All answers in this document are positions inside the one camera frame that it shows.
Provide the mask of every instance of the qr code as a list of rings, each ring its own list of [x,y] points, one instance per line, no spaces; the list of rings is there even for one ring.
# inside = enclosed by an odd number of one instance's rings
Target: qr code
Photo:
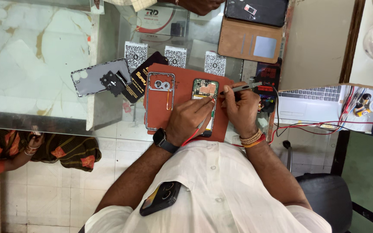
[[[148,47],[146,46],[125,45],[125,58],[131,68],[142,65],[146,61],[147,54]]]
[[[187,63],[187,53],[184,51],[165,50],[165,57],[168,58],[169,65],[185,68]]]
[[[225,74],[225,56],[206,55],[204,72],[224,76]]]

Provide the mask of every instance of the smartwatch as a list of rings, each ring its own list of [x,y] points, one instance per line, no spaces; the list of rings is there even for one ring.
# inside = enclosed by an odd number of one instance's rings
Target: smartwatch
[[[161,147],[172,154],[175,154],[179,149],[178,146],[174,146],[166,140],[166,132],[163,128],[158,129],[158,131],[153,135],[153,142],[156,146]]]

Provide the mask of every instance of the phone camera lens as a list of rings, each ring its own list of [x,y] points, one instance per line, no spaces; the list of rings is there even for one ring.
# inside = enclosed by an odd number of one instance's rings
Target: phone camera lens
[[[171,195],[171,191],[166,192],[166,193],[162,196],[162,199],[165,200],[166,198],[169,197],[169,195]]]
[[[165,190],[169,190],[172,188],[172,186],[174,185],[174,183],[170,183],[166,186]]]

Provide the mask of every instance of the laptop touchpad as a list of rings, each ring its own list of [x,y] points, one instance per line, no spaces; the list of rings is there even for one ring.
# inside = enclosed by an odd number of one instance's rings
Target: laptop touchpad
[[[282,100],[279,103],[279,111],[282,115],[303,117],[306,113],[307,103],[287,100]]]

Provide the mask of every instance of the laptop keyboard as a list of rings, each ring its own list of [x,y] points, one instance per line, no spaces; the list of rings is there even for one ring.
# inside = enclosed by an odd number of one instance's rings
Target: laptop keyboard
[[[341,86],[308,88],[303,90],[279,92],[278,96],[338,102],[341,88]]]

